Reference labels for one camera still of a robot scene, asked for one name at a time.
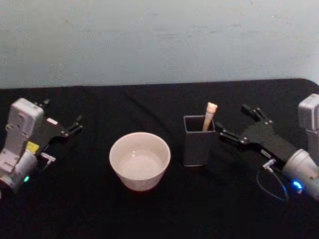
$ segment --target bowl rim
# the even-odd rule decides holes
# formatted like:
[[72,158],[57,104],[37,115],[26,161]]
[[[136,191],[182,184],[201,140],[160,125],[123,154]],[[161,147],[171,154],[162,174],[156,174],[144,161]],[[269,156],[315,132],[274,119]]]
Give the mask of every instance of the bowl rim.
[[[166,162],[166,164],[163,166],[163,169],[155,176],[153,177],[150,177],[150,178],[145,178],[145,179],[134,179],[134,178],[129,178],[129,177],[126,177],[122,174],[120,174],[114,167],[112,161],[111,161],[111,154],[114,150],[114,146],[120,141],[120,140],[123,140],[124,138],[126,137],[129,137],[129,136],[132,136],[132,135],[135,135],[135,134],[146,134],[146,135],[150,135],[152,137],[155,137],[157,139],[159,139],[165,146],[166,150],[168,151],[168,160]],[[124,136],[122,136],[121,138],[119,138],[118,140],[115,141],[115,143],[112,145],[111,149],[110,149],[110,153],[109,153],[109,162],[110,162],[110,165],[111,167],[113,168],[113,170],[121,177],[123,178],[126,178],[126,179],[129,179],[129,180],[133,180],[133,181],[145,181],[145,180],[150,180],[152,178],[156,178],[158,177],[159,175],[163,174],[165,172],[165,170],[167,169],[169,163],[170,163],[170,158],[171,158],[171,154],[170,154],[170,149],[169,149],[169,146],[168,144],[165,142],[165,140],[163,140],[161,137],[157,136],[156,134],[153,134],[153,133],[148,133],[148,132],[133,132],[133,133],[129,133],[129,134],[126,134]]]

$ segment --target yellow label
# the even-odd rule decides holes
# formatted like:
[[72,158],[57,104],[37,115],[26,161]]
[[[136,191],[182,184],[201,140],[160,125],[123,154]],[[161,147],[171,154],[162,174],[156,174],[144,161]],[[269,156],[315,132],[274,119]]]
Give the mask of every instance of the yellow label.
[[28,144],[26,146],[26,149],[29,150],[31,153],[35,153],[39,148],[39,145],[32,143],[31,141],[28,141]]

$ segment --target blue cable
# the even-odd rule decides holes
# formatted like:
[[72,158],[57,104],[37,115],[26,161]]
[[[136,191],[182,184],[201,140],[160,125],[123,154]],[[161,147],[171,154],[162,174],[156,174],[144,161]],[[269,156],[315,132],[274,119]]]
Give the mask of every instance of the blue cable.
[[264,192],[266,192],[267,194],[269,194],[270,196],[273,196],[274,198],[277,198],[277,199],[279,199],[280,201],[288,202],[288,200],[289,200],[288,192],[287,192],[285,186],[283,185],[282,181],[280,180],[280,178],[279,178],[273,171],[269,171],[272,175],[275,176],[275,178],[277,179],[277,181],[280,183],[281,187],[283,188],[284,193],[285,193],[285,198],[282,198],[282,197],[279,197],[279,196],[273,194],[272,192],[268,191],[267,189],[265,189],[265,188],[261,185],[261,183],[259,182],[260,172],[261,172],[261,170],[258,170],[257,175],[256,175],[256,181],[257,181],[257,183],[258,183],[258,186],[259,186]]

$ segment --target white bowl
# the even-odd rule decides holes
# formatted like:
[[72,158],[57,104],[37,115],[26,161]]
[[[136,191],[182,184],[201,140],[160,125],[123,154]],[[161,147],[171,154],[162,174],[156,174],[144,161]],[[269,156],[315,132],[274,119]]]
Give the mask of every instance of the white bowl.
[[170,161],[170,150],[160,137],[146,132],[118,139],[110,150],[110,164],[125,186],[134,191],[155,187]]

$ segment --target black table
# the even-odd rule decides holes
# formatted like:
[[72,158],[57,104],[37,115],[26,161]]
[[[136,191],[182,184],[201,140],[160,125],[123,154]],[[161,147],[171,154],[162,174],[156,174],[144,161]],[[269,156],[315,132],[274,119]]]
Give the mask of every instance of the black table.
[[[294,194],[288,181],[288,203],[266,195],[255,181],[266,161],[257,153],[220,143],[206,167],[181,164],[183,116],[204,114],[208,101],[219,106],[215,120],[237,132],[253,122],[241,105],[260,107],[279,135],[307,149],[297,108],[311,93],[319,87],[303,79],[0,90],[3,128],[19,97],[51,98],[47,116],[69,125],[82,114],[85,127],[51,146],[56,162],[1,202],[0,238],[318,238],[318,202]],[[125,188],[108,161],[112,144],[135,131],[157,134],[172,153],[146,193]],[[4,139],[1,130],[1,145]]]

